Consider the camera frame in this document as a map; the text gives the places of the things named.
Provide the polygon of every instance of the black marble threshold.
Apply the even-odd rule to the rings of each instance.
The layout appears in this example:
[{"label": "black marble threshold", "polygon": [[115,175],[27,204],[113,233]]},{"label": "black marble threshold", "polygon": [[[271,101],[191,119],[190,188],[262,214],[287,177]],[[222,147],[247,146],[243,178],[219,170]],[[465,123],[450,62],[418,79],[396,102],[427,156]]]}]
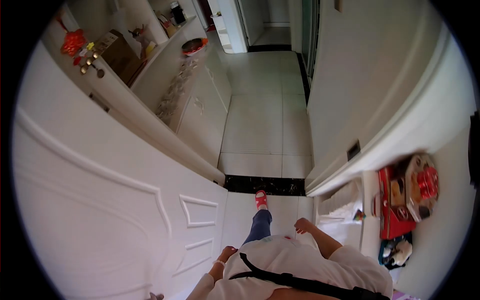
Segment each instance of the black marble threshold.
[{"label": "black marble threshold", "polygon": [[248,47],[248,52],[292,51],[292,45],[258,45]]},{"label": "black marble threshold", "polygon": [[224,188],[248,194],[264,190],[267,195],[305,196],[305,179],[226,175]]}]

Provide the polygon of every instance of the white shirt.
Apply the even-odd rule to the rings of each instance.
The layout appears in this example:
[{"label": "white shirt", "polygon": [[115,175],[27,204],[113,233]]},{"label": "white shirt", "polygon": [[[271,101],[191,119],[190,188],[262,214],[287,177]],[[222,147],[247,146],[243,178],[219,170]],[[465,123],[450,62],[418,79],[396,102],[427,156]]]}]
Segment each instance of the white shirt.
[{"label": "white shirt", "polygon": [[273,273],[291,273],[295,277],[318,280],[340,288],[360,287],[392,298],[393,283],[388,270],[371,257],[350,246],[338,248],[329,259],[309,245],[283,236],[270,236],[241,246],[225,266],[223,279],[214,286],[213,277],[205,274],[187,300],[264,300],[277,288],[288,288],[257,278],[230,277],[250,269],[240,258],[245,253],[249,262]]}]

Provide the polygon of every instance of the bell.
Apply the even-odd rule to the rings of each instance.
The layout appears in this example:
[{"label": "bell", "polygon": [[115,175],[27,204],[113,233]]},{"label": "bell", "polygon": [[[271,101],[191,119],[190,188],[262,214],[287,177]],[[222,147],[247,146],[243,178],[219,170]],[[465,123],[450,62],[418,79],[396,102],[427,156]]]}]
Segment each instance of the bell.
[{"label": "bell", "polygon": [[96,76],[97,76],[98,78],[102,78],[103,76],[105,76],[105,71],[102,70],[102,69],[97,70],[97,71],[96,71]]},{"label": "bell", "polygon": [[88,57],[88,58],[86,59],[85,63],[86,63],[87,65],[91,65],[94,60],[95,60],[94,57]]},{"label": "bell", "polygon": [[80,72],[83,74],[87,73],[88,65],[83,65],[80,67]]}]

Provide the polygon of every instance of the foot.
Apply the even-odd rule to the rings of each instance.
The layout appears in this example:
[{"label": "foot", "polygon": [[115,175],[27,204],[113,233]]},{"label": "foot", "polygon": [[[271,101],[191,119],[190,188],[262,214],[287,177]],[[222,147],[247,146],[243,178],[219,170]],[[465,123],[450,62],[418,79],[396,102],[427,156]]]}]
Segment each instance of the foot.
[{"label": "foot", "polygon": [[255,194],[255,202],[257,203],[257,209],[268,209],[267,208],[267,195],[265,191],[258,191]]}]

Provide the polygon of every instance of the glass door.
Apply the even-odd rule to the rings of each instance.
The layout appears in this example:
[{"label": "glass door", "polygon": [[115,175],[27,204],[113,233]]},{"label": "glass door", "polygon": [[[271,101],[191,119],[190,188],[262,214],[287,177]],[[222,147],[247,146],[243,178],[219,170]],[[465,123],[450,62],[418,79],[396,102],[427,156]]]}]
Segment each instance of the glass door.
[{"label": "glass door", "polygon": [[302,57],[310,82],[315,70],[319,25],[320,0],[302,0]]},{"label": "glass door", "polygon": [[308,53],[310,51],[310,33],[312,32],[312,0],[302,0],[302,29],[301,29],[301,54],[305,68],[308,63]]}]

